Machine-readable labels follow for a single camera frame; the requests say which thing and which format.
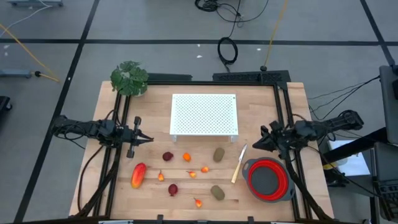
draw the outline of potted plant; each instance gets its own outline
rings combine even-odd
[[[148,73],[139,67],[139,62],[123,62],[113,70],[111,81],[113,91],[125,96],[141,96],[147,91]]]

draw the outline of gray floor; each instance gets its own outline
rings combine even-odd
[[[46,9],[11,31],[23,39],[79,39],[93,0],[64,0],[65,7]],[[237,0],[225,1],[237,5]],[[241,12],[249,19],[265,0],[243,0]],[[395,0],[367,0],[386,41],[398,41]],[[265,13],[255,21],[235,28],[233,39],[269,40],[283,1],[270,0]],[[32,13],[0,0],[0,22],[8,24]],[[225,16],[233,19],[227,11]],[[209,39],[230,33],[232,24],[216,13],[199,11],[193,0],[101,0],[89,39]],[[275,37],[277,40],[377,41],[359,0],[290,1]],[[62,80],[43,78],[0,79],[0,95],[12,98],[14,109],[2,120],[0,131],[0,223],[12,222],[40,151],[45,132],[69,71],[77,44],[26,44]],[[264,63],[267,45],[239,45],[239,57],[232,72],[256,71]],[[398,47],[389,47],[398,60]],[[228,54],[231,49],[224,49]],[[225,72],[212,44],[86,44],[63,106],[69,118],[92,118],[103,80],[119,62],[142,62],[148,72],[183,73],[194,80],[211,80]],[[292,81],[304,82],[307,96],[316,96],[378,75],[386,58],[379,46],[275,45],[269,70],[289,70]],[[17,44],[0,44],[0,68],[43,69]],[[318,106],[332,98],[310,101]],[[318,111],[325,114],[331,106]],[[341,104],[331,116],[356,110],[365,122],[358,134],[384,126],[381,89],[372,82]],[[25,221],[62,218],[68,215],[83,151],[70,142],[53,139]],[[370,218],[366,197],[341,189],[330,189],[336,218],[359,222]]]

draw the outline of white perforated platform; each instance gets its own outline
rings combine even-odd
[[[238,136],[235,94],[173,94],[170,135]]]

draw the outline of wooden table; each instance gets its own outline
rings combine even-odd
[[[293,113],[311,119],[308,110],[303,83],[288,83],[289,96]],[[236,94],[238,107],[239,138],[230,143],[227,137],[179,137],[172,142],[170,137],[170,114],[173,93],[225,93]],[[282,109],[284,118],[285,103]],[[113,109],[116,92],[112,92],[110,82],[103,82],[99,93],[94,120],[103,119]],[[258,157],[277,157],[277,152],[267,152],[253,149],[251,145],[260,136],[260,125],[268,126],[277,120],[275,98],[272,87],[268,86],[203,86],[203,85],[154,85],[140,97],[134,97],[129,107],[127,124],[134,126],[134,117],[142,118],[141,130],[155,138],[152,143],[143,144],[135,149],[133,159],[126,157],[129,145],[123,146],[114,203],[111,218],[114,219],[146,219],[155,220],[158,214],[163,214],[165,220],[229,220],[244,221],[253,216],[255,221],[294,221],[291,201],[265,203],[256,199],[249,191],[242,175],[239,173],[235,184],[231,183],[239,154],[245,143],[248,149],[243,162]],[[226,151],[223,160],[215,163],[212,159],[217,147]],[[88,158],[99,148],[96,140],[88,141],[82,166]],[[170,151],[174,158],[165,162],[164,152]],[[183,153],[192,156],[191,162],[182,159]],[[82,188],[82,202],[84,205],[98,186],[98,179],[103,163],[104,150],[89,164]],[[310,149],[301,152],[307,188],[326,214],[333,216],[328,189],[323,175],[319,155]],[[145,180],[139,189],[132,189],[131,174],[136,164],[143,162],[147,165]],[[209,173],[201,173],[203,166],[210,168]],[[157,176],[162,170],[164,182],[159,182]],[[196,179],[191,179],[187,170],[197,173]],[[177,184],[178,194],[171,197],[167,191],[170,184]],[[219,185],[225,192],[225,199],[217,201],[211,194],[213,185]],[[70,214],[77,212],[76,198],[73,198]],[[297,190],[300,216],[303,212],[301,193]],[[196,208],[193,198],[203,202],[202,208]],[[101,212],[104,213],[107,193],[103,195]]]

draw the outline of wooden knife handle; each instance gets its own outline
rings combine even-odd
[[[241,161],[239,161],[238,165],[236,166],[234,175],[232,176],[231,182],[234,183],[234,184],[235,184],[235,182],[236,182],[236,178],[238,178],[238,173],[239,173],[239,170],[240,170],[240,169],[241,169]]]

